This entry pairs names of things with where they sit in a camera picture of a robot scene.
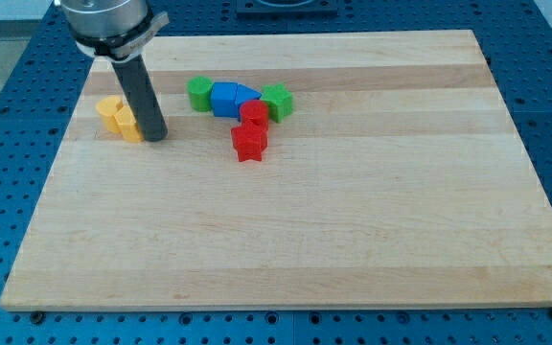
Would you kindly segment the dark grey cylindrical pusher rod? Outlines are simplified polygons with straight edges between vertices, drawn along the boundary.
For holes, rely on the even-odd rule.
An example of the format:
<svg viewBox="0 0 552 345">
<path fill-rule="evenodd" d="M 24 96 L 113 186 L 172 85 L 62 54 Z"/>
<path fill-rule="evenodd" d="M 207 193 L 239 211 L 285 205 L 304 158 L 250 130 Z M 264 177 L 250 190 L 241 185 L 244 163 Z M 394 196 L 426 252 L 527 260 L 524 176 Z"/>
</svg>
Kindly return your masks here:
<svg viewBox="0 0 552 345">
<path fill-rule="evenodd" d="M 165 139 L 168 128 L 142 56 L 114 63 L 113 68 L 144 139 Z"/>
</svg>

